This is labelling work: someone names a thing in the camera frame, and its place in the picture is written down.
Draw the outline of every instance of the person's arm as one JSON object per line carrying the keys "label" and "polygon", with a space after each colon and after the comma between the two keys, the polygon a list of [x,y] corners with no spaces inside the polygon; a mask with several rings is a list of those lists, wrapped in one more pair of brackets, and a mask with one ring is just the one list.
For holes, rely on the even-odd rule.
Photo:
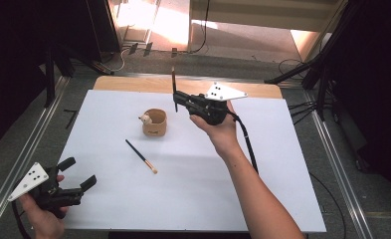
{"label": "person's arm", "polygon": [[219,125],[208,125],[192,115],[191,120],[209,135],[229,169],[252,238],[303,238],[292,217],[270,192],[242,152],[236,138],[236,123],[227,115]]}
{"label": "person's arm", "polygon": [[[19,197],[22,208],[27,213],[28,220],[35,230],[36,239],[59,239],[65,232],[65,225],[62,219],[57,218],[53,213],[42,210],[32,196],[28,193]],[[62,207],[62,211],[67,212],[68,207]]]}

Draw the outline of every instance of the black cable on floor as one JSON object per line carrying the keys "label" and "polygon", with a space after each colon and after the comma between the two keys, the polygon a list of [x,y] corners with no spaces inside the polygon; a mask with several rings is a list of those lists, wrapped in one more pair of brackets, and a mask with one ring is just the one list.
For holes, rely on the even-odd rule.
{"label": "black cable on floor", "polygon": [[30,235],[27,233],[27,231],[24,228],[24,224],[22,224],[21,221],[21,214],[18,213],[18,207],[16,206],[16,200],[12,201],[12,210],[13,214],[15,216],[16,224],[18,226],[19,232],[21,232],[21,235],[24,239],[31,239]]}
{"label": "black cable on floor", "polygon": [[311,106],[313,104],[316,104],[316,102],[305,102],[305,103],[300,103],[300,104],[297,104],[297,105],[290,105],[290,106],[288,106],[288,108],[289,108],[289,110],[293,110],[293,109],[296,109],[296,108],[299,108],[299,107]]}
{"label": "black cable on floor", "polygon": [[300,119],[298,119],[296,122],[293,123],[293,125],[296,125],[298,122],[300,122],[301,120],[303,120],[304,118],[306,118],[309,114],[311,114],[314,110],[309,110],[308,113],[306,113],[303,117],[301,117]]}
{"label": "black cable on floor", "polygon": [[[284,75],[285,73],[282,71],[282,63],[284,62],[288,62],[288,61],[294,61],[294,62],[298,62],[298,64],[296,65],[296,68],[298,66],[301,66],[304,64],[304,62],[300,61],[300,60],[296,60],[296,59],[285,59],[285,60],[282,60],[281,62],[279,62],[279,72]],[[291,78],[292,80],[303,80],[304,76],[302,76],[300,73],[297,74],[298,76],[300,76],[300,78]]]}
{"label": "black cable on floor", "polygon": [[309,175],[311,177],[313,177],[317,182],[319,182],[323,187],[324,189],[328,192],[328,194],[331,196],[332,200],[334,201],[335,205],[337,206],[337,209],[338,211],[340,212],[340,216],[341,216],[341,221],[343,223],[343,239],[346,238],[346,234],[347,234],[347,229],[346,229],[346,222],[344,220],[344,215],[343,215],[343,211],[341,211],[341,207],[340,205],[338,204],[337,200],[335,200],[335,197],[334,195],[332,195],[331,191],[325,186],[325,184],[319,180],[315,175],[313,175],[311,172],[309,173]]}
{"label": "black cable on floor", "polygon": [[316,104],[313,104],[313,105],[308,106],[306,109],[303,109],[303,110],[295,112],[295,113],[291,113],[291,117],[295,117],[295,116],[300,115],[305,112],[312,112],[315,109],[316,109]]}
{"label": "black cable on floor", "polygon": [[194,54],[194,53],[199,52],[199,50],[201,50],[204,47],[205,42],[207,41],[207,21],[208,21],[208,12],[209,11],[210,11],[210,0],[208,0],[208,2],[207,2],[207,10],[205,11],[204,42],[202,43],[201,47],[199,47],[197,50],[188,52],[189,54]]}

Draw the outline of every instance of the white table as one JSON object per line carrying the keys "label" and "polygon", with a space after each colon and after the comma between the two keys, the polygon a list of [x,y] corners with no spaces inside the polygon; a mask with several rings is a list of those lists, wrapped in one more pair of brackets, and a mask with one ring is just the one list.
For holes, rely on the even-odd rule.
{"label": "white table", "polygon": [[[260,176],[302,232],[325,226],[285,100],[233,101],[246,125]],[[151,108],[167,113],[164,137],[142,133],[137,118]],[[248,155],[242,131],[239,142]],[[157,169],[153,174],[128,139]],[[170,94],[89,91],[60,161],[63,188],[95,174],[98,183],[70,208],[71,229],[147,231],[247,231],[227,168],[205,132],[174,111]]]}

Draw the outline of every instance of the paintbrush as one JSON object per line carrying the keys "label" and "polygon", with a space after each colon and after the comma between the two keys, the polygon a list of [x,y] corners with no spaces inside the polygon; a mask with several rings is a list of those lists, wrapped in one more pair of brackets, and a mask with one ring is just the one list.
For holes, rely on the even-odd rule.
{"label": "paintbrush", "polygon": [[[171,83],[173,86],[173,96],[176,94],[176,74],[174,73],[174,67],[171,67]],[[177,103],[174,103],[174,108],[177,111]]]}
{"label": "paintbrush", "polygon": [[138,154],[138,156],[142,159],[142,161],[144,161],[145,164],[148,165],[148,167],[152,170],[152,172],[156,174],[158,172],[157,169],[155,169],[155,167],[148,160],[146,160],[144,156],[142,156],[142,154],[132,145],[132,143],[130,143],[127,139],[126,142],[133,149],[133,151],[135,151],[136,154]]}

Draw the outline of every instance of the forearm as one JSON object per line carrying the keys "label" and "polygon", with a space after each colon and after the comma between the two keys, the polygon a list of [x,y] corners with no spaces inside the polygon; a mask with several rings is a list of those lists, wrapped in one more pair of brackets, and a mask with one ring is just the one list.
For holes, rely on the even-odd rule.
{"label": "forearm", "polygon": [[222,155],[252,238],[303,238],[297,225],[252,168],[239,147]]}

